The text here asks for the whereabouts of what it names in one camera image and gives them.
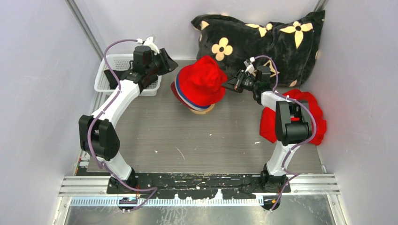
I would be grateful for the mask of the blue hat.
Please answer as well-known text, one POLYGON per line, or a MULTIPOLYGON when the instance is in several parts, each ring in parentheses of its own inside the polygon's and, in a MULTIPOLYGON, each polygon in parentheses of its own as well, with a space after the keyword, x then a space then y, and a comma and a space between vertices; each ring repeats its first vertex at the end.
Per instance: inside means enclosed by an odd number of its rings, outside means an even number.
POLYGON ((189 105, 191 106, 193 109, 196 110, 200 110, 200 109, 206 109, 208 108, 210 105, 206 105, 206 106, 199 106, 195 103, 193 103, 192 101, 190 101, 181 91, 180 85, 179 85, 179 74, 177 74, 177 76, 175 77, 175 85, 176 85, 176 90, 178 91, 178 95, 189 105))

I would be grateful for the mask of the dark red bucket hat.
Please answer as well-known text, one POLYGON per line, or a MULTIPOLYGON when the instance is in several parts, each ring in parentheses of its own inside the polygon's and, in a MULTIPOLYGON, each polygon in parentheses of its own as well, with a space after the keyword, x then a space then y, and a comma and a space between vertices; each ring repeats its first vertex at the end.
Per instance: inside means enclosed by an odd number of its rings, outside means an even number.
POLYGON ((172 90, 172 93, 174 94, 174 96, 176 97, 176 99, 183 104, 184 106, 186 106, 188 109, 192 108, 191 106, 189 106, 179 95, 178 95, 178 91, 176 90, 176 85, 175 82, 172 82, 170 85, 170 88, 172 90))

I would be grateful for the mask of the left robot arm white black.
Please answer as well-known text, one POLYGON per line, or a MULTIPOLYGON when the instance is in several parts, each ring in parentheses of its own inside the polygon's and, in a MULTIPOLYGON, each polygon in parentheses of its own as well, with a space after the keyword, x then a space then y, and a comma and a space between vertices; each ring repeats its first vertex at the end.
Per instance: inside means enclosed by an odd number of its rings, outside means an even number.
POLYGON ((105 168, 111 174, 115 187, 127 194, 135 191, 137 179, 134 169, 119 152, 116 124, 143 90, 177 66, 165 48, 136 47, 128 69, 113 70, 107 65, 105 74, 114 79, 114 91, 96 111, 91 115, 82 115, 78 121, 81 149, 92 156, 99 168, 105 168))

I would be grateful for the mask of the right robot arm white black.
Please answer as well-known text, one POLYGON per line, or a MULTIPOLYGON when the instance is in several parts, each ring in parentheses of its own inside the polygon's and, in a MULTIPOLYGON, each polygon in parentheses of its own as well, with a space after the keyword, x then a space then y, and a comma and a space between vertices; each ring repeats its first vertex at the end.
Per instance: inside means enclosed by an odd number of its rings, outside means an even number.
POLYGON ((254 74, 240 70, 222 84, 222 87, 241 93, 253 93, 253 99, 260 105, 271 108, 275 113, 276 147, 270 160, 260 173, 258 186, 263 191, 281 192, 288 182, 287 167, 296 150, 313 134, 312 118, 308 102, 291 100, 271 89, 270 68, 259 66, 254 74))

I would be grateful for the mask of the grey white hat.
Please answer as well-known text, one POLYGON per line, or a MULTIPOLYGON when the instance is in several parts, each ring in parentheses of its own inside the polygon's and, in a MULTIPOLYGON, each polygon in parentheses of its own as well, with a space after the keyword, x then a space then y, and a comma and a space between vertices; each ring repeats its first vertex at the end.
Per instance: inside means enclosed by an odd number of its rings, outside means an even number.
POLYGON ((207 106, 207 107, 205 107, 205 108, 200 108, 200 107, 193 106, 192 104, 186 102, 186 101, 179 95, 179 92, 177 91, 177 88, 176 88, 176 82, 172 82, 171 85, 170 85, 170 88, 171 88, 171 90, 172 90, 174 96, 176 97, 176 99, 177 99, 180 103, 182 103, 184 106, 186 106, 186 107, 187 107, 191 112, 193 112, 194 114, 199 114, 199 115, 207 114, 208 112, 210 112, 211 110, 213 110, 213 108, 214 108, 214 106, 215 106, 215 104, 212 104, 212 105, 207 106))

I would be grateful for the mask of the wooden hat stand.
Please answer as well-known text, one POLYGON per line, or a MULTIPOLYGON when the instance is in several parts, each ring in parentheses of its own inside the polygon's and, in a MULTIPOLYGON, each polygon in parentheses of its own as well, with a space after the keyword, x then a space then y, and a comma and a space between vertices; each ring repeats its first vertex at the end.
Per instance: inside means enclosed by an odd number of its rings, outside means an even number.
POLYGON ((210 106, 209 106, 208 108, 206 108, 206 109, 196 110, 196 109, 189 108, 189 110, 190 110, 192 113, 194 113, 194 114, 204 115, 204 114, 207 114, 207 113, 209 113, 210 111, 212 111, 213 108, 214 108, 214 106, 215 106, 215 104, 212 104, 212 105, 210 105, 210 106))

